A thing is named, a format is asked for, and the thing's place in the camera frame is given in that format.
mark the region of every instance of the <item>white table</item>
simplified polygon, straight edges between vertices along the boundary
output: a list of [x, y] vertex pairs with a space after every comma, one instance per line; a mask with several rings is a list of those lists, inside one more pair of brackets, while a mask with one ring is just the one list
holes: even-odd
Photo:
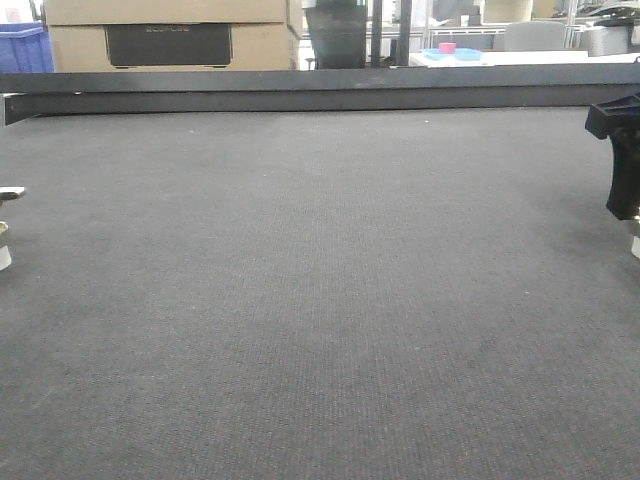
[[550, 52], [483, 52], [480, 60], [457, 60], [450, 56], [443, 60], [432, 60], [422, 53], [409, 55], [412, 67], [478, 67], [494, 65], [548, 65], [561, 63], [633, 63], [640, 53], [589, 57], [584, 50], [561, 50]]

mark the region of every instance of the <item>blue container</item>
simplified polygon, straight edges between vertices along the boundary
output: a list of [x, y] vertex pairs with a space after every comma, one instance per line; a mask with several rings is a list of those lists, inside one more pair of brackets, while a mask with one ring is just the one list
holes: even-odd
[[482, 59], [482, 52], [480, 50], [473, 50], [471, 48], [456, 48], [456, 53], [440, 53], [437, 48], [425, 48], [422, 50], [422, 54], [430, 60], [444, 60], [448, 57], [455, 57], [456, 60], [466, 61], [478, 61]]
[[42, 23], [0, 24], [0, 73], [47, 72], [53, 72], [53, 58]]

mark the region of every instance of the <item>pink object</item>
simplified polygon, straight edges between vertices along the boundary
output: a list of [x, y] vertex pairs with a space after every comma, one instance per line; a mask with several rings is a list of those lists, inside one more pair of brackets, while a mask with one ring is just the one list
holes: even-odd
[[456, 53], [455, 43], [440, 43], [438, 44], [438, 51], [440, 53]]

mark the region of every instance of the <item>gray chair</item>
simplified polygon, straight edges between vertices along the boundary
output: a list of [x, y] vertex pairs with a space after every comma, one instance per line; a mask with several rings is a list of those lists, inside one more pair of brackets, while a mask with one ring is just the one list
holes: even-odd
[[566, 27], [560, 22], [517, 22], [507, 25], [504, 49], [507, 52], [564, 50]]
[[591, 27], [580, 34], [580, 49], [590, 57], [629, 53], [629, 27]]

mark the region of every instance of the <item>floor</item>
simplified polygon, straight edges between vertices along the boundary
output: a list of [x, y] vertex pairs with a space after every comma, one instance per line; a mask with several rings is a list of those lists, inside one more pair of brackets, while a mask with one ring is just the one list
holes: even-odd
[[0, 129], [0, 477], [640, 471], [640, 263], [586, 109]]

